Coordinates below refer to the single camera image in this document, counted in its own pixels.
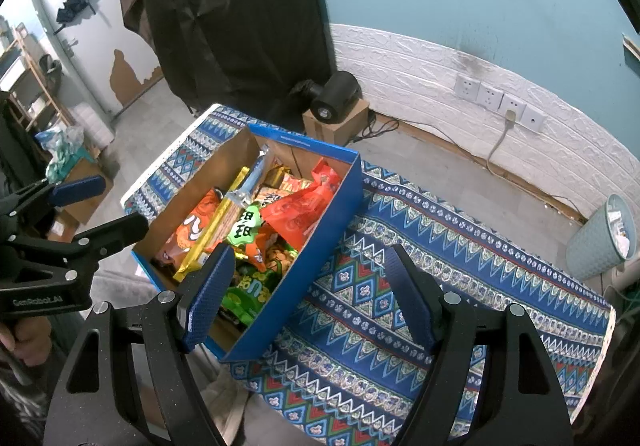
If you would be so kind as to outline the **person's left hand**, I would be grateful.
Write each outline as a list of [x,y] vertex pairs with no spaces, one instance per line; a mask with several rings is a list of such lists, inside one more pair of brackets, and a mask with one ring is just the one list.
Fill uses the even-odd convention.
[[43,365],[52,350],[51,324],[46,316],[21,319],[10,329],[1,325],[1,343],[27,367]]

